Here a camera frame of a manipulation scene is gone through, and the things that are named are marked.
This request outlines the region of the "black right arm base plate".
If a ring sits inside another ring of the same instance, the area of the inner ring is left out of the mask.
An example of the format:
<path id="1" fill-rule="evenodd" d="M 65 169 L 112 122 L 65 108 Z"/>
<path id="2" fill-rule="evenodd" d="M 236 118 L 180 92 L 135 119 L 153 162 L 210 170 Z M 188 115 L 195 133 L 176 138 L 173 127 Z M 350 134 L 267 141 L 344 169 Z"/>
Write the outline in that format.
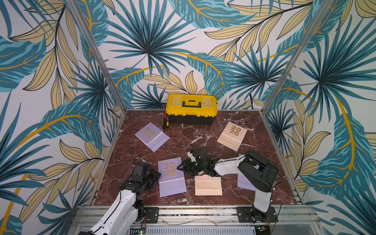
<path id="1" fill-rule="evenodd" d="M 240 223 L 274 223 L 278 222 L 277 213 L 274 207 L 270 207 L 267 212 L 262 212 L 251 207 L 236 207 L 238 220 Z"/>

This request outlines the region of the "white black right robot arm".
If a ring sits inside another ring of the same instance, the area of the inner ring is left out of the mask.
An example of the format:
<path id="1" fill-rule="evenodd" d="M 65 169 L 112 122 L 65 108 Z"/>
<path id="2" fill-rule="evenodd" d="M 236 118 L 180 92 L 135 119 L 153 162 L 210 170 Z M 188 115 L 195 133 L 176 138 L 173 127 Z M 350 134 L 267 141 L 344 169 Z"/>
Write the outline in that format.
<path id="1" fill-rule="evenodd" d="M 228 174 L 241 174 L 256 188 L 253 208 L 266 213 L 271 205 L 279 169 L 267 158 L 251 150 L 246 154 L 230 159 L 212 159 L 201 149 L 188 152 L 189 159 L 183 161 L 177 169 L 193 175 L 221 177 Z"/>

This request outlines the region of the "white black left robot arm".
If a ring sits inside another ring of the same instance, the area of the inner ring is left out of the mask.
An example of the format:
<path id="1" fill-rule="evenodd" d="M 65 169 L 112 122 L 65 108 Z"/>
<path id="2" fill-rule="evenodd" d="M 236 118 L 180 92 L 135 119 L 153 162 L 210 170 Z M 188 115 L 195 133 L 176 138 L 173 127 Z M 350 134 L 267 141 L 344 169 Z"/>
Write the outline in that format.
<path id="1" fill-rule="evenodd" d="M 139 196 L 151 192 L 159 181 L 161 173 L 149 163 L 136 162 L 132 174 L 119 187 L 114 202 L 89 231 L 81 235 L 124 235 L 134 223 L 144 223 L 147 219 L 145 204 Z"/>

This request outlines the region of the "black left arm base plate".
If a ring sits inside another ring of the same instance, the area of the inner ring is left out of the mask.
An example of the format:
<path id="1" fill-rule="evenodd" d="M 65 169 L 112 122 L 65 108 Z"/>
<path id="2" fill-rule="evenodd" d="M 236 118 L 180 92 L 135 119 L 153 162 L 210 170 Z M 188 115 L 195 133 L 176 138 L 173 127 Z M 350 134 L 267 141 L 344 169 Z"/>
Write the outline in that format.
<path id="1" fill-rule="evenodd" d="M 158 207 L 140 207 L 138 208 L 136 224 L 156 224 L 158 223 L 159 208 Z"/>

